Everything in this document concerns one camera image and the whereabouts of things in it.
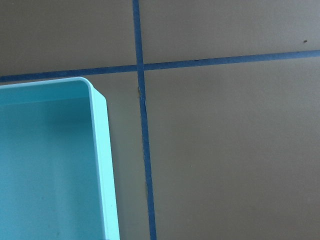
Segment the blue tape strip lengthwise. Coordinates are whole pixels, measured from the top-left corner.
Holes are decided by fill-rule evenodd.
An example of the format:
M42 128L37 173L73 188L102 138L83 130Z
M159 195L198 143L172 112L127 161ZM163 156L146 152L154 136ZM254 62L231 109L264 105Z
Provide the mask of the blue tape strip lengthwise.
M156 229L156 216L155 216L153 179L152 179L152 163L151 163L150 143L149 143L148 114L147 114L147 105L146 105L146 84L145 84L145 69L144 69L144 59L143 59L140 6L139 6L138 0L134 0L132 2L132 10L133 10L133 21L134 21L136 68L137 68L138 89L139 89L139 106L140 106L140 118L141 118L141 134L142 134L146 194L147 194L149 234L150 234L151 240L156 240L157 229Z

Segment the blue tape strip crosswise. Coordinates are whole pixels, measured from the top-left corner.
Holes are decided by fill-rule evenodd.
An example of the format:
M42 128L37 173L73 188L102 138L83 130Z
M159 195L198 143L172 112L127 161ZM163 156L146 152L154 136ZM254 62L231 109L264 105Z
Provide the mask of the blue tape strip crosswise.
M268 53L268 54L216 57L216 58L195 59L195 60L170 61L170 62L159 62L159 63L145 63L142 69L145 71L153 71L153 70L191 68L191 67L202 67L202 66L213 66L213 65L227 65L227 64L238 64L238 63L249 63L249 62L317 58L319 56L320 56L320 51L317 49L317 50L294 51L294 52L280 52L280 53ZM26 74L16 74L16 75L4 75L0 77L0 81L2 83L7 83L7 82L29 81L29 80L40 80L40 79L71 78L71 77L104 75L104 74L114 74L114 73L128 73L128 72L136 72L138 71L138 68L139 67L137 65L120 65L120 66L108 66L108 67L98 67L98 68L84 68L84 69L37 72L37 73L26 73Z

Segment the light blue plastic bin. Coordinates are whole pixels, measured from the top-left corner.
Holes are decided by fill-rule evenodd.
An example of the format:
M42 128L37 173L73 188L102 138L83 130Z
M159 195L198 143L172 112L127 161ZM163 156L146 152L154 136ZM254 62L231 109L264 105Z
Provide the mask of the light blue plastic bin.
M86 78L1 86L0 237L120 238L107 102Z

